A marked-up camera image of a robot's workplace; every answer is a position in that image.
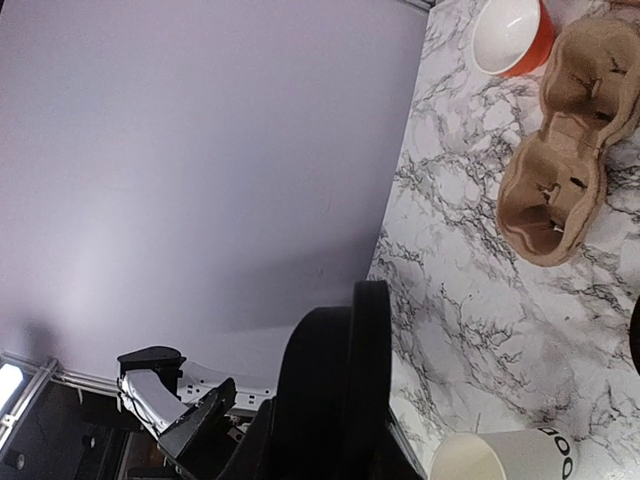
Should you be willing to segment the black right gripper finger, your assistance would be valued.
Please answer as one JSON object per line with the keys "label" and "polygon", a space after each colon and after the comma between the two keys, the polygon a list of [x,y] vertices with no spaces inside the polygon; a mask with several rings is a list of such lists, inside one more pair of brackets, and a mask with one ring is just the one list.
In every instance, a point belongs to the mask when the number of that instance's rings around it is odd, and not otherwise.
{"label": "black right gripper finger", "polygon": [[270,444],[273,401],[265,400],[246,435],[231,455],[221,480],[264,480],[270,478]]}

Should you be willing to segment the white paper coffee cup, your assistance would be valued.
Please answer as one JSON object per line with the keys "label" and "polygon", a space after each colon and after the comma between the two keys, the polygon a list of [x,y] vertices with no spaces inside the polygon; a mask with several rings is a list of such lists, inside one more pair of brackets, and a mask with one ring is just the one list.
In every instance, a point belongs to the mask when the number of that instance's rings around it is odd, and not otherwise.
{"label": "white paper coffee cup", "polygon": [[561,430],[538,427],[497,433],[456,433],[437,448],[433,480],[560,480],[575,477],[579,453]]}

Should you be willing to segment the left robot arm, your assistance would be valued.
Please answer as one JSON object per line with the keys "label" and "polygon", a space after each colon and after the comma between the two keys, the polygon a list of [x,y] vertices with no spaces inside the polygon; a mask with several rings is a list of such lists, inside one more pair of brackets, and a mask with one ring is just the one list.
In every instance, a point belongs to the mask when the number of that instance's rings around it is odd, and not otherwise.
{"label": "left robot arm", "polygon": [[232,377],[167,346],[152,346],[118,357],[121,404],[157,440],[168,459],[184,466],[190,454],[223,439],[239,443],[237,427],[251,421],[276,388],[250,376]]}

